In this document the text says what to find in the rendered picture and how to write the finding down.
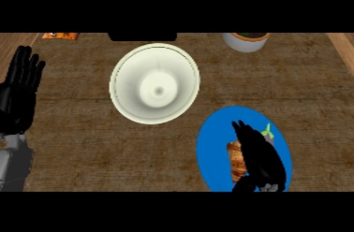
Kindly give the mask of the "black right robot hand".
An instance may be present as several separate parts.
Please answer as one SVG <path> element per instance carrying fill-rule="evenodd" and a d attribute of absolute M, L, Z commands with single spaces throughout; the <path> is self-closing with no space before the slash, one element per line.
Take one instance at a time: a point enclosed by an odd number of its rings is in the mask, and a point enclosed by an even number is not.
<path fill-rule="evenodd" d="M 286 170 L 274 146 L 266 142 L 260 132 L 243 121 L 234 122 L 232 127 L 247 169 L 247 176 L 240 178 L 232 192 L 253 192 L 266 183 L 277 184 L 277 192 L 281 192 L 286 185 Z"/>

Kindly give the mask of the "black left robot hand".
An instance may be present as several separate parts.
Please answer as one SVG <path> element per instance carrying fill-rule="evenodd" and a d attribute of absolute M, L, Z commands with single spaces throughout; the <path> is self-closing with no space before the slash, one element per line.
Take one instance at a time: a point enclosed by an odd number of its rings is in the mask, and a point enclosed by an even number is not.
<path fill-rule="evenodd" d="M 31 47 L 19 46 L 0 83 L 0 136 L 23 134 L 31 127 L 44 66 Z"/>

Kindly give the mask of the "golden brown croissant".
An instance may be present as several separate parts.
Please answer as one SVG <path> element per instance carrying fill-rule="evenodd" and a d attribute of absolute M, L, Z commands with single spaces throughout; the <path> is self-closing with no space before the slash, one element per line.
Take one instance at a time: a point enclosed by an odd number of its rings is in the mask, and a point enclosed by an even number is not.
<path fill-rule="evenodd" d="M 237 183 L 247 172 L 240 142 L 237 140 L 226 144 L 226 151 L 229 154 L 232 183 Z"/>

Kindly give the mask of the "blue plate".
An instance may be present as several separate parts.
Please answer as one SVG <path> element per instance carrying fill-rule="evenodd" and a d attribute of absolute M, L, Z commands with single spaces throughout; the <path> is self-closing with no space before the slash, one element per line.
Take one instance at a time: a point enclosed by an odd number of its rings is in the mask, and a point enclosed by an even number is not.
<path fill-rule="evenodd" d="M 286 171 L 284 188 L 290 186 L 293 163 L 281 131 L 272 121 L 254 109 L 229 106 L 217 109 L 206 118 L 198 129 L 197 161 L 201 178 L 213 192 L 231 192 L 234 188 L 229 153 L 226 144 L 237 140 L 231 122 L 243 121 L 259 132 L 269 131 Z"/>

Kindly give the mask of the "cream white bowl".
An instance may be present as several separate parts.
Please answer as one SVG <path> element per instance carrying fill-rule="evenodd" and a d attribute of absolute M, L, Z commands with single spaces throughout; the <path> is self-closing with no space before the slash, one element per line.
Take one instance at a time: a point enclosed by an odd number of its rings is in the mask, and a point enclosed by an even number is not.
<path fill-rule="evenodd" d="M 152 43 L 121 57 L 111 75 L 109 96 L 129 120 L 160 124 L 191 107 L 198 86 L 198 66 L 191 55 L 177 46 Z"/>

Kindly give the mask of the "purple eggplant with green stem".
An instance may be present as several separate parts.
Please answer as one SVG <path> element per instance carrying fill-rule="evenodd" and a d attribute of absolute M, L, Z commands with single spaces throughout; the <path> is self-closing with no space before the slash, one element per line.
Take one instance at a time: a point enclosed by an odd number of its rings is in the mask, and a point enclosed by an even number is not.
<path fill-rule="evenodd" d="M 271 124 L 265 126 L 265 129 L 260 131 L 260 134 L 269 144 L 274 144 L 274 134 L 271 132 Z"/>

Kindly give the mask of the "brown woven placemat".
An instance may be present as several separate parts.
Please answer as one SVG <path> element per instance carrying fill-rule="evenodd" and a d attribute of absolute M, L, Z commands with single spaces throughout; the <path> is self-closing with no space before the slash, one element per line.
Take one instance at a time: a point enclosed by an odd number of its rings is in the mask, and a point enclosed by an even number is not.
<path fill-rule="evenodd" d="M 203 191 L 198 129 L 228 106 L 275 125 L 293 162 L 293 191 L 354 191 L 354 76 L 324 34 L 274 34 L 253 53 L 217 34 L 182 34 L 176 46 L 200 72 L 197 100 L 170 122 L 143 125 L 114 108 L 108 82 L 134 48 L 103 34 L 35 40 L 46 61 L 28 143 L 29 191 Z"/>

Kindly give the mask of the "orange snack packet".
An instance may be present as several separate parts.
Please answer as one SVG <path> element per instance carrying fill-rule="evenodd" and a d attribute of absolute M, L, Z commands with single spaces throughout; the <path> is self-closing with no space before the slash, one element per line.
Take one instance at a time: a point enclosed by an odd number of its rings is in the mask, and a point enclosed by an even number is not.
<path fill-rule="evenodd" d="M 68 39 L 77 40 L 80 33 L 44 33 L 41 39 Z"/>

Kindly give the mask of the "black appliance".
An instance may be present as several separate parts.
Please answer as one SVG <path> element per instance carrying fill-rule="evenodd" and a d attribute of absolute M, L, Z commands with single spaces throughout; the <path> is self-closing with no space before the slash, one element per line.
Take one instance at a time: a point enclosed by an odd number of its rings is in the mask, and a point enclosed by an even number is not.
<path fill-rule="evenodd" d="M 174 41 L 176 33 L 140 34 L 140 33 L 109 33 L 111 41 Z"/>

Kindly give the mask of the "white pot with plant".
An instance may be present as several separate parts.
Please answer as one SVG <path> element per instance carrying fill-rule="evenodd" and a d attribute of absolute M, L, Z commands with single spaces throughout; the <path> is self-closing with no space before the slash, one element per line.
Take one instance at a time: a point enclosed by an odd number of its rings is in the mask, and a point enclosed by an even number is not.
<path fill-rule="evenodd" d="M 262 48 L 268 37 L 269 34 L 265 34 L 260 37 L 246 37 L 237 33 L 222 33 L 225 44 L 240 52 L 257 51 Z"/>

